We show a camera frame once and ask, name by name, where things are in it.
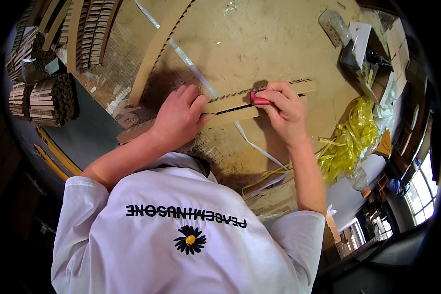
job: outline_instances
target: right hand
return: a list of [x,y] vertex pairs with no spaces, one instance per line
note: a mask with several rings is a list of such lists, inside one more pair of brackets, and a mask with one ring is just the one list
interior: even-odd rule
[[288,149],[294,149],[309,140],[305,119],[307,104],[297,95],[288,82],[272,82],[256,97],[270,101],[271,105],[256,105],[271,120],[271,126],[282,138]]

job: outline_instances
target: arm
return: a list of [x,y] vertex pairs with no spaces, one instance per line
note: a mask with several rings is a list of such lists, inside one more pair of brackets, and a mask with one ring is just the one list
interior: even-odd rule
[[148,132],[101,156],[81,176],[111,191],[125,176],[191,141],[213,117],[211,113],[201,115],[207,102],[195,85],[181,86],[166,98]]
[[271,126],[286,144],[294,167],[297,206],[300,210],[327,213],[325,186],[307,134],[305,118],[307,105],[288,82],[269,83],[265,91],[256,93],[272,105],[257,105],[264,109]]

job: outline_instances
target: daisy logo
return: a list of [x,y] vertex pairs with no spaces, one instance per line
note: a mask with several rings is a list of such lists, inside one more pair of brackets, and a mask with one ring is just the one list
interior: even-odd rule
[[182,226],[180,231],[184,237],[176,238],[174,241],[177,241],[175,247],[178,247],[177,250],[180,252],[185,251],[186,255],[200,253],[201,248],[204,248],[202,244],[206,244],[206,236],[198,237],[203,231],[198,231],[199,228],[193,229],[193,226]]

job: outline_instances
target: person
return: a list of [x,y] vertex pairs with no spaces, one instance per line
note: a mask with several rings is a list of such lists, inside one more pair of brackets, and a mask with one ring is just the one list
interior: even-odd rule
[[213,114],[195,85],[171,92],[153,127],[65,183],[52,285],[58,293],[309,293],[325,226],[325,188],[306,103],[287,82],[256,94],[294,167],[299,211],[270,233],[206,165],[170,152]]
[[402,188],[402,181],[399,179],[390,179],[386,185],[387,189],[394,195],[400,195],[404,189]]

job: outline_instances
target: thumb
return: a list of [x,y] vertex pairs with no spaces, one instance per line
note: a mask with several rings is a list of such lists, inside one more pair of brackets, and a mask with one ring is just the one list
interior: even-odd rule
[[276,120],[279,117],[279,111],[274,105],[255,105],[255,107],[263,109],[270,120]]
[[215,113],[204,113],[204,114],[201,114],[201,116],[199,117],[199,120],[196,123],[198,129],[201,129],[206,124],[206,122],[208,122],[214,116],[216,116]]

